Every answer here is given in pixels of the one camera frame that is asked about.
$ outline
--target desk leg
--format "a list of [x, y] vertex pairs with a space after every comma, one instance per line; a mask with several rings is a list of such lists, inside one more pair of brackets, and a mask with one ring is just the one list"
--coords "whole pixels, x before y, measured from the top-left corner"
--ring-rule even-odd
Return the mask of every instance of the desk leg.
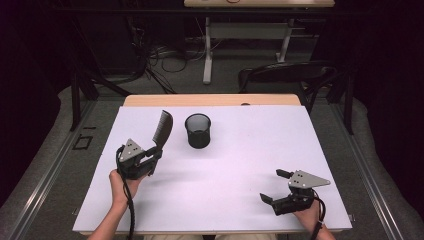
[[211, 75], [212, 75], [212, 52], [211, 52], [211, 33], [210, 33], [210, 19], [206, 18], [205, 24], [206, 31], [206, 59], [205, 59], [205, 70], [203, 72], [203, 83], [210, 84], [211, 83]]
[[284, 62], [285, 61], [287, 48], [289, 47], [289, 42], [290, 42], [293, 24], [294, 24], [294, 19], [290, 19], [289, 24], [287, 26], [286, 37], [284, 37], [283, 45], [281, 46], [281, 51], [279, 53], [277, 53], [277, 61], [278, 62]]

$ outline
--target white desk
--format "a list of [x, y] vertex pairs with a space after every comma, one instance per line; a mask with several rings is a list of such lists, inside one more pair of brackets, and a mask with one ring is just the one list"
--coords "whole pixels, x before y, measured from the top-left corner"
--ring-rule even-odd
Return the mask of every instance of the white desk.
[[[235, 96], [249, 97], [247, 94]], [[222, 100], [231, 96], [214, 97]], [[116, 168], [117, 148], [128, 138], [144, 148], [153, 146], [151, 139], [162, 110], [173, 115], [174, 127], [154, 175], [143, 180], [134, 198], [137, 234], [303, 231], [292, 214], [277, 217], [271, 206], [260, 199], [259, 193], [274, 198], [286, 197], [290, 193], [287, 179], [275, 173], [279, 168], [303, 170], [330, 180], [330, 185], [316, 188], [327, 206], [326, 225], [330, 230], [351, 228], [303, 106], [169, 105], [173, 104], [120, 108], [74, 231], [88, 234], [101, 222], [111, 204], [108, 174]], [[211, 143], [201, 150], [188, 145], [184, 128], [185, 119], [196, 112], [204, 113], [212, 120]], [[127, 233], [129, 223], [127, 212], [117, 231]]]
[[[184, 0], [186, 7], [193, 8], [323, 8], [333, 7], [334, 0], [240, 0], [229, 3], [226, 0]], [[211, 38], [234, 39], [283, 39], [277, 61], [284, 62], [292, 34], [294, 20], [287, 23], [211, 23], [206, 17], [206, 59], [203, 83], [211, 83], [212, 56]]]

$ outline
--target white tabletop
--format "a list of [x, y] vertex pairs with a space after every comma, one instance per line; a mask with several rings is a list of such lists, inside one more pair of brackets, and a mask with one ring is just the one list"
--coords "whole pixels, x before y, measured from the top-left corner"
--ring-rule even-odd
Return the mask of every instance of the white tabletop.
[[[111, 204], [108, 174], [116, 168], [116, 150], [128, 138], [141, 147], [152, 137], [162, 110], [174, 127], [154, 175], [145, 178], [134, 198], [135, 232], [259, 233], [304, 231], [292, 214], [275, 216], [259, 193], [274, 199], [290, 193], [276, 169], [303, 170], [331, 181], [315, 190], [327, 206], [330, 230], [350, 229], [345, 207], [303, 106], [121, 107], [100, 157], [74, 231], [89, 233]], [[204, 149], [188, 145], [185, 119], [204, 113], [212, 121]], [[128, 232], [129, 211], [117, 231]]]
[[334, 0], [184, 0], [186, 7], [333, 7]]

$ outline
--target gray floor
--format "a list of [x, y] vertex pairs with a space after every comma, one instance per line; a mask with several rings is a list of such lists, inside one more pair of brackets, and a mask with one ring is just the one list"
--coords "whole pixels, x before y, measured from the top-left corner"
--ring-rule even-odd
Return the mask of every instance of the gray floor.
[[[287, 61], [308, 59], [313, 39], [293, 39]], [[224, 41], [214, 51], [212, 83], [203, 85], [203, 60], [190, 61], [184, 70], [180, 60], [167, 58], [154, 69], [162, 73], [178, 93], [236, 93], [240, 69], [275, 61], [279, 43]], [[160, 94], [152, 79], [143, 76], [122, 84], [139, 94]], [[96, 102], [83, 101], [83, 122], [70, 133], [72, 121], [70, 89], [61, 94], [61, 111], [31, 166], [5, 205], [0, 209], [0, 239], [85, 239], [72, 232], [72, 226], [114, 117], [123, 98], [99, 86]], [[320, 99], [311, 114], [320, 143], [349, 214], [355, 217], [353, 229], [338, 233], [338, 239], [424, 239], [424, 224], [402, 198], [382, 167], [374, 150], [366, 108], [355, 101], [354, 136], [341, 124], [341, 106]], [[92, 137], [89, 149], [78, 149], [79, 137]], [[307, 239], [305, 234], [281, 239]]]

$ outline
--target office chair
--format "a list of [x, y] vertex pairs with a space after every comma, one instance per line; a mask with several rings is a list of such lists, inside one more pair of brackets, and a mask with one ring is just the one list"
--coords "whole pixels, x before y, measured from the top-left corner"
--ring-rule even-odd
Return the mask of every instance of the office chair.
[[327, 61], [275, 63], [241, 70], [239, 93], [294, 93], [311, 113], [319, 89], [336, 76], [336, 67]]

